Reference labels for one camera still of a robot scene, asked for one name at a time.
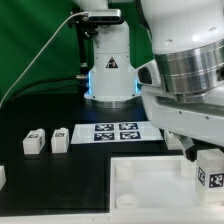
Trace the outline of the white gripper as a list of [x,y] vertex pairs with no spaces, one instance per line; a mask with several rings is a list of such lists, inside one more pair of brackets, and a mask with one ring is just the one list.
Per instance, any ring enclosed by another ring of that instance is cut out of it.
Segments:
[[191,138],[224,147],[224,106],[179,103],[153,93],[149,86],[142,87],[142,102],[155,127],[179,134],[178,144],[187,160],[197,158]]

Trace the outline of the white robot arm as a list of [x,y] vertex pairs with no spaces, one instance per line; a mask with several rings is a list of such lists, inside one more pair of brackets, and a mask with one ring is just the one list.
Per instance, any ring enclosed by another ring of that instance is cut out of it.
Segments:
[[94,65],[84,98],[100,106],[141,99],[152,124],[184,138],[224,147],[224,0],[129,0],[147,30],[153,59],[133,68],[128,24],[110,2],[72,0],[93,36]]

